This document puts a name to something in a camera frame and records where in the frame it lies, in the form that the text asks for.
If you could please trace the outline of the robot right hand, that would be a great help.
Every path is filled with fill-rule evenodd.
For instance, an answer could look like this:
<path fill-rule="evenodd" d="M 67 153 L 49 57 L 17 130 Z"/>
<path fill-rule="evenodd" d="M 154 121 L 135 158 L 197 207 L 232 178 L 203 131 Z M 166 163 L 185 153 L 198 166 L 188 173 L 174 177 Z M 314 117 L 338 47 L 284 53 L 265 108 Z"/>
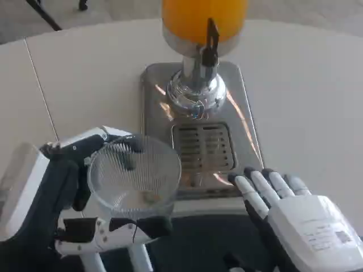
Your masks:
<path fill-rule="evenodd" d="M 327 196 L 297 176 L 246 167 L 228 181 L 271 258 L 270 271 L 362 271 L 362 239 Z"/>

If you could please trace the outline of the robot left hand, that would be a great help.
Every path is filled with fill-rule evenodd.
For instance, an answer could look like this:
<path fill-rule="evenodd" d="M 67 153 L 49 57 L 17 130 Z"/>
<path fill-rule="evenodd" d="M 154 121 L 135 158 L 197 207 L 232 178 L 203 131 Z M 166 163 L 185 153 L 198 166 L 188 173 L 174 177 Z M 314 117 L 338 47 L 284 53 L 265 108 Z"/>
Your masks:
<path fill-rule="evenodd" d="M 172 231 L 182 166 L 155 138 L 101 126 L 41 147 L 19 145 L 1 178 L 1 270 L 53 271 L 79 257 L 104 271 L 101 254 L 136 250 Z"/>

